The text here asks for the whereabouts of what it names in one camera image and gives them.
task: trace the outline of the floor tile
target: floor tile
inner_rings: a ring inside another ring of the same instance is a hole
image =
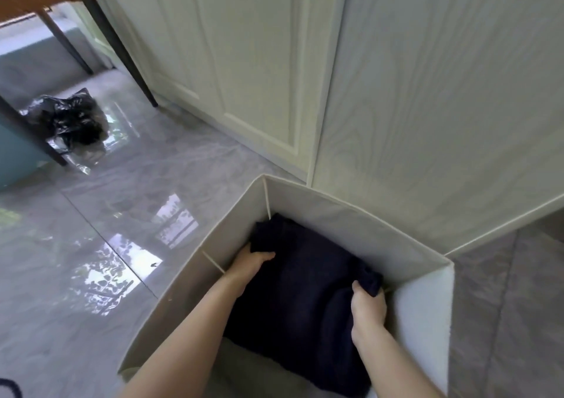
[[[449,395],[478,397],[497,329],[516,233],[455,259]]]
[[[128,116],[137,104],[120,109]],[[86,168],[50,166],[47,174],[157,296],[258,175],[295,179],[178,108],[120,132],[96,163],[79,153],[74,162]]]
[[[25,397],[113,396],[155,296],[41,173],[0,192],[0,373]]]
[[[487,397],[560,397],[564,391],[564,244],[519,231]]]

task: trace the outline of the plastic bag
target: plastic bag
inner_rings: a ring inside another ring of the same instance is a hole
[[[89,145],[100,141],[103,127],[95,119],[96,101],[86,88],[67,99],[42,95],[22,112],[27,122],[42,138],[60,137],[72,151],[75,144]]]

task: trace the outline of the storage box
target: storage box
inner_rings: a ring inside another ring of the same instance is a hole
[[[321,233],[384,275],[391,287],[387,326],[446,393],[454,264],[362,209],[270,175],[253,181],[173,280],[129,347],[119,368],[123,378],[143,365],[221,276],[215,264],[227,269],[255,222],[274,213]],[[223,339],[207,396],[336,395]]]

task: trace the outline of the navy blue towel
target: navy blue towel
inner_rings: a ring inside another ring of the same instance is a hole
[[[251,251],[276,252],[233,307],[224,336],[315,386],[347,397],[370,379],[351,339],[351,285],[375,296],[382,275],[339,245],[275,214],[257,223]]]

